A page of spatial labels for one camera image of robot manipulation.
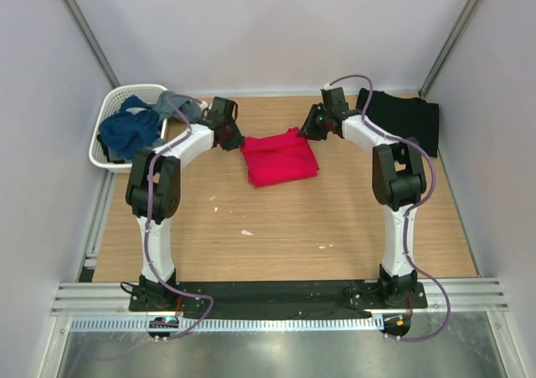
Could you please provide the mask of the red t shirt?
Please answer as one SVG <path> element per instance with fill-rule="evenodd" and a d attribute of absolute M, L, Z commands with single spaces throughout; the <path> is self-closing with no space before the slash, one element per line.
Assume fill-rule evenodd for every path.
<path fill-rule="evenodd" d="M 319 166 L 308 140 L 293 127 L 271 137 L 247 137 L 240 148 L 248 180 L 256 188 L 317 176 Z"/>

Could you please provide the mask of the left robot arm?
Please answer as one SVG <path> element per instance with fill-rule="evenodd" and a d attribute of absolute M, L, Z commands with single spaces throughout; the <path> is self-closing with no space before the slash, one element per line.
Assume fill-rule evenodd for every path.
<path fill-rule="evenodd" d="M 143 264 L 131 299 L 162 311 L 178 300 L 176 267 L 171 250 L 172 220 L 181 199 L 181 172 L 197 156 L 217 146 L 225 151 L 244 144 L 236 120 L 239 105 L 216 96 L 202 104 L 201 119 L 155 149 L 138 151 L 131 166 L 126 203 L 142 235 Z"/>

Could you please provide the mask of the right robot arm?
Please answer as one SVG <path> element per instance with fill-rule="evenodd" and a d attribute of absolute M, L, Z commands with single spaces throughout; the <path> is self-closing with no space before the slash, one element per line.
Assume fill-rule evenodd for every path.
<path fill-rule="evenodd" d="M 416 291 L 413 257 L 417 204 L 426 191 L 422 155 L 416 143 L 386 132 L 352 111 L 341 87 L 325 85 L 322 102 L 311 107 L 299 135 L 314 141 L 331 132 L 372 156 L 372 190 L 384 211 L 384 256 L 379 265 L 377 294 L 390 308 Z"/>

